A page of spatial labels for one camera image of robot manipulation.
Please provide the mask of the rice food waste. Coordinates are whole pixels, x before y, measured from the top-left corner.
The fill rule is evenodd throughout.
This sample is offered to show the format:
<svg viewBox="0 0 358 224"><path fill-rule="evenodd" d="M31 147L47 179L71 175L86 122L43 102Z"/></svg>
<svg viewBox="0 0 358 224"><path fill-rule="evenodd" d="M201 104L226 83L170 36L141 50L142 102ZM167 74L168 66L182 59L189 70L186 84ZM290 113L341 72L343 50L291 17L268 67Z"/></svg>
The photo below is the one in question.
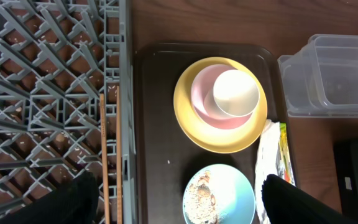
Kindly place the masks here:
<svg viewBox="0 0 358 224"><path fill-rule="evenodd" d="M216 198L210 189L209 170L197 175L185 191L185 215L191 223L213 224L218 222Z"/></svg>

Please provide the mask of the green orange snack wrapper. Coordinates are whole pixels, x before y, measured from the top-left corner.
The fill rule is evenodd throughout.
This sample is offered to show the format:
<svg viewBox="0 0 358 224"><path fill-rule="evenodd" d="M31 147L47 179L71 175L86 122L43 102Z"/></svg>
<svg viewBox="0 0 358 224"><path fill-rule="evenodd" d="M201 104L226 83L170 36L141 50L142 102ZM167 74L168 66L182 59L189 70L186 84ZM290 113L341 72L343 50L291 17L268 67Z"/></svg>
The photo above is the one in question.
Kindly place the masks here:
<svg viewBox="0 0 358 224"><path fill-rule="evenodd" d="M280 139L279 139L279 155L280 163L278 167L279 176L292 185L296 185L293 174L290 151L288 147L287 126L280 123Z"/></svg>

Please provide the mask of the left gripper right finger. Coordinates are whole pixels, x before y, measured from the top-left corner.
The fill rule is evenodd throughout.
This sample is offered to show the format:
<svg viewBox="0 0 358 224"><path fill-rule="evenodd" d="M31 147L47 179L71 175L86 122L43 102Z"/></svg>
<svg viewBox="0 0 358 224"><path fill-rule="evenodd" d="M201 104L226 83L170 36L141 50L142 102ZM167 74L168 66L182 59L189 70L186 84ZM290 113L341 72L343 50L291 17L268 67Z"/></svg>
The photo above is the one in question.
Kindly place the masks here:
<svg viewBox="0 0 358 224"><path fill-rule="evenodd" d="M268 175L262 185L262 200L272 224L350 224L356 222L273 174Z"/></svg>

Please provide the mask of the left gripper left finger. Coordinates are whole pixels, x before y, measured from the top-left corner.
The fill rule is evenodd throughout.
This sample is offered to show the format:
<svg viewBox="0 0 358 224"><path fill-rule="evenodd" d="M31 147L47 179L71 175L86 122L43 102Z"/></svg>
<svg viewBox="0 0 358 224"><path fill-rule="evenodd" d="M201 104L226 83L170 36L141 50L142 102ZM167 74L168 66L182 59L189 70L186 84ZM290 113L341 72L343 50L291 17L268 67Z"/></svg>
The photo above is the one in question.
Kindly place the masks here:
<svg viewBox="0 0 358 224"><path fill-rule="evenodd" d="M0 219L0 224L90 224L96 217L99 190L88 171Z"/></svg>

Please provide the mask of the white napkin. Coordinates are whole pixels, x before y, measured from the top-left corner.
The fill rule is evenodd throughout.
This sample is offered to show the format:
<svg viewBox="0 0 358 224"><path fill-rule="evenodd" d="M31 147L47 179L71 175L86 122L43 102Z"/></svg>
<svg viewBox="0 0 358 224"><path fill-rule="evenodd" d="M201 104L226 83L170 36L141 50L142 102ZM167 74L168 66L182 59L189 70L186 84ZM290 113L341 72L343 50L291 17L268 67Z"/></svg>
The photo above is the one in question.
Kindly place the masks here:
<svg viewBox="0 0 358 224"><path fill-rule="evenodd" d="M270 174L278 174L277 157L278 142L280 139L280 123L274 123L267 119L260 135L255 163L255 209L260 224L270 223L262 201L262 185Z"/></svg>

